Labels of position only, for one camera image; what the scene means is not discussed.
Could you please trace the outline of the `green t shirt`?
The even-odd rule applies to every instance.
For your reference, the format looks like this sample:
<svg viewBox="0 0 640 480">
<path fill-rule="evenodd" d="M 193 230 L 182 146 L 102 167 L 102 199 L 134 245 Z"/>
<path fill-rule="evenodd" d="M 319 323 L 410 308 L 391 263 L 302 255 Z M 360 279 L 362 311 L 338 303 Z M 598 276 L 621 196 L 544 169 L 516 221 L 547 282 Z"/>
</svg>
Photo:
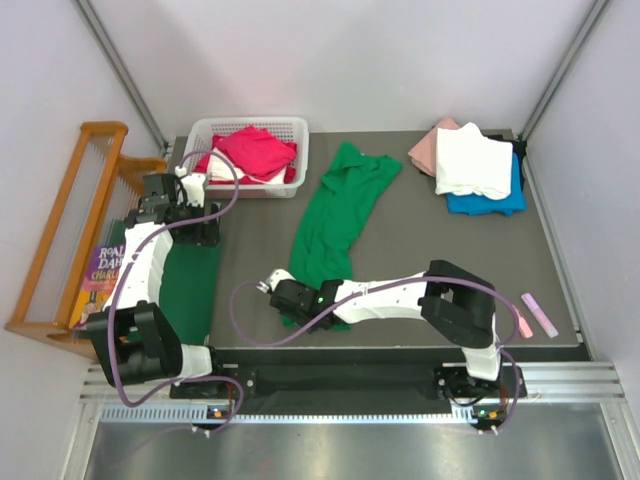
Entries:
<svg viewBox="0 0 640 480">
<path fill-rule="evenodd" d="M 343 143 L 321 175 L 289 259 L 289 273 L 315 291 L 309 298 L 313 316 L 326 307 L 326 297 L 320 294 L 324 282 L 334 285 L 353 278 L 350 249 L 401 169 L 402 164 L 390 156 L 366 155 Z"/>
</svg>

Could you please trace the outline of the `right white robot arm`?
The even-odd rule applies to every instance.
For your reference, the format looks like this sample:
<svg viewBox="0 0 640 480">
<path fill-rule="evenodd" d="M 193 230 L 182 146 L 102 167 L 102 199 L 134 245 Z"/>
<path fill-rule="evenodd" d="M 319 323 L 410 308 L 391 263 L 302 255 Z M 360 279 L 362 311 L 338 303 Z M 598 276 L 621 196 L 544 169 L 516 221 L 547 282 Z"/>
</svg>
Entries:
<svg viewBox="0 0 640 480">
<path fill-rule="evenodd" d="M 487 396 L 504 380 L 498 353 L 494 286 L 444 260 L 399 280 L 325 280 L 317 288 L 276 269 L 266 280 L 269 304 L 297 326 L 312 330 L 372 320 L 418 320 L 460 347 L 466 380 Z"/>
</svg>

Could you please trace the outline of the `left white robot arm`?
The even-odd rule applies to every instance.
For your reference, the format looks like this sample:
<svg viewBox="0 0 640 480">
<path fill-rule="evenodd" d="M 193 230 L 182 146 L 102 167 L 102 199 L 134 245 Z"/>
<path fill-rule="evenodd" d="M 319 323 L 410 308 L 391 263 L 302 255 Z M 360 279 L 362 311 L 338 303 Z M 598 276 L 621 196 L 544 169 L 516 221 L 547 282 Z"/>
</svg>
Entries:
<svg viewBox="0 0 640 480">
<path fill-rule="evenodd" d="M 138 385 L 162 379 L 191 379 L 205 396 L 226 387 L 225 370 L 214 364 L 207 346 L 179 339 L 160 307 L 165 262 L 178 245 L 215 247 L 217 220 L 193 224 L 215 214 L 205 207 L 206 176 L 174 174 L 143 177 L 143 196 L 125 217 L 124 256 L 115 287 L 101 311 L 89 315 L 86 329 L 105 377 L 116 384 Z"/>
</svg>

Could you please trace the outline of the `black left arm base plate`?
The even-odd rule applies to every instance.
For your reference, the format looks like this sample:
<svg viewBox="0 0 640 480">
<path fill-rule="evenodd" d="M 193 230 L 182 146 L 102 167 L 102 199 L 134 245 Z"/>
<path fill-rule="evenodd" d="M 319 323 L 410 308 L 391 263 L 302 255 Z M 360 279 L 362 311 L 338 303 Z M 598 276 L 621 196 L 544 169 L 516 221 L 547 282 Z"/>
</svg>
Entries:
<svg viewBox="0 0 640 480">
<path fill-rule="evenodd" d="M 253 367 L 239 366 L 237 364 L 224 364 L 214 372 L 215 376 L 226 376 L 235 379 L 241 386 L 244 394 L 252 396 L 257 387 L 257 370 Z M 239 398 L 239 389 L 229 381 L 206 381 L 181 383 L 171 386 L 169 397 L 176 400 L 205 400 Z"/>
</svg>

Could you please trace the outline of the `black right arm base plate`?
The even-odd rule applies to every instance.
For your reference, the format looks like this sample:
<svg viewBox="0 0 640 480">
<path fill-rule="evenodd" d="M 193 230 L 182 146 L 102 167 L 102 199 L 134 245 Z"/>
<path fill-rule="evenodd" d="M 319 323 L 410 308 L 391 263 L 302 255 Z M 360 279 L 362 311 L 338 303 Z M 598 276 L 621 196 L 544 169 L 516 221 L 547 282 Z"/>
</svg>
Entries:
<svg viewBox="0 0 640 480">
<path fill-rule="evenodd" d="M 440 366 L 434 370 L 435 384 L 443 395 L 460 399 L 513 399 L 518 393 L 527 396 L 520 367 L 503 364 L 496 380 L 471 377 L 463 366 Z"/>
</svg>

